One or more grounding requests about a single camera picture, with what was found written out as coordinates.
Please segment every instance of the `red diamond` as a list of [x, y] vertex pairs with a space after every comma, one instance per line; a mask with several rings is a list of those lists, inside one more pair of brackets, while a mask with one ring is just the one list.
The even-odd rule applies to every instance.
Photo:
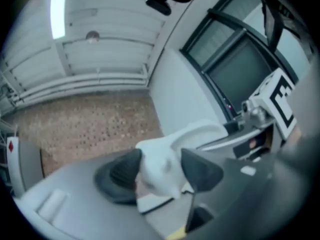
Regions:
[[12, 140], [10, 140], [10, 143], [9, 143], [9, 150], [11, 153], [12, 153], [12, 150], [14, 150], [14, 145], [12, 144]]

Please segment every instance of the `yellow object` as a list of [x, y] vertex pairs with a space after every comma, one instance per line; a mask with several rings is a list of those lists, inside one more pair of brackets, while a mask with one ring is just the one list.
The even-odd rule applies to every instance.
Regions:
[[165, 240], [178, 240], [186, 237], [186, 235], [186, 226], [183, 226], [173, 234], [169, 235]]

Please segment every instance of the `window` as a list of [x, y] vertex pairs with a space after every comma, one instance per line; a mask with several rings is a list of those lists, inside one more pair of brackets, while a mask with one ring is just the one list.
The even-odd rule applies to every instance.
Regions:
[[261, 0], [221, 0], [192, 34], [182, 54], [191, 62], [220, 104], [227, 120], [273, 70], [298, 78], [285, 58], [269, 51], [266, 38], [244, 23]]

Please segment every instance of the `window frame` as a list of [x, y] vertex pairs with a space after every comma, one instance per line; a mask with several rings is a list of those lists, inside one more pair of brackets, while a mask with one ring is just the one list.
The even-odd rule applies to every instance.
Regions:
[[[180, 52], [183, 56], [191, 63], [191, 65], [195, 68], [195, 70], [199, 73], [204, 83], [210, 89], [212, 95], [217, 100], [219, 106], [222, 109], [222, 112], [227, 121], [236, 120], [239, 117], [239, 113], [235, 111], [230, 111], [228, 109], [228, 105], [230, 105], [230, 101], [228, 98], [219, 90], [214, 81], [210, 78], [208, 72], [214, 67], [218, 61], [228, 53], [232, 47], [237, 44], [242, 38], [249, 38], [254, 46], [258, 49], [259, 53], [263, 58], [267, 60], [268, 65], [273, 65], [284, 69], [284, 71], [288, 74], [289, 78], [292, 80], [294, 84], [298, 82], [298, 77], [290, 66], [285, 57], [276, 50], [275, 52], [271, 52], [268, 47], [267, 38], [264, 37], [261, 33], [255, 30], [253, 27], [249, 26], [245, 22], [239, 20], [238, 18], [228, 15], [221, 10], [223, 10], [232, 0], [219, 0], [218, 3], [213, 7], [207, 10], [207, 15], [201, 21], [199, 26], [192, 33], [188, 41], [185, 43]], [[193, 46], [199, 41], [200, 37], [203, 35], [205, 31], [207, 31], [208, 27], [212, 22], [218, 21], [227, 27], [234, 30], [234, 33], [224, 42], [224, 44], [214, 52], [210, 58], [203, 64], [203, 66], [199, 65], [199, 63], [190, 55], [190, 50]]]

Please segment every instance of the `ceiling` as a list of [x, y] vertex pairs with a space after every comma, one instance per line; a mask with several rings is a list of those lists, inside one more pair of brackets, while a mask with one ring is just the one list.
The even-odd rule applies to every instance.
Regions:
[[[0, 70], [10, 87], [11, 105], [146, 88], [165, 45], [164, 26], [171, 21], [173, 29], [179, 20], [175, 3], [169, 3], [173, 13], [166, 17], [145, 0], [66, 0], [65, 36], [53, 40], [51, 0], [30, 0], [1, 52]], [[99, 33], [97, 43], [86, 40], [90, 31]]]

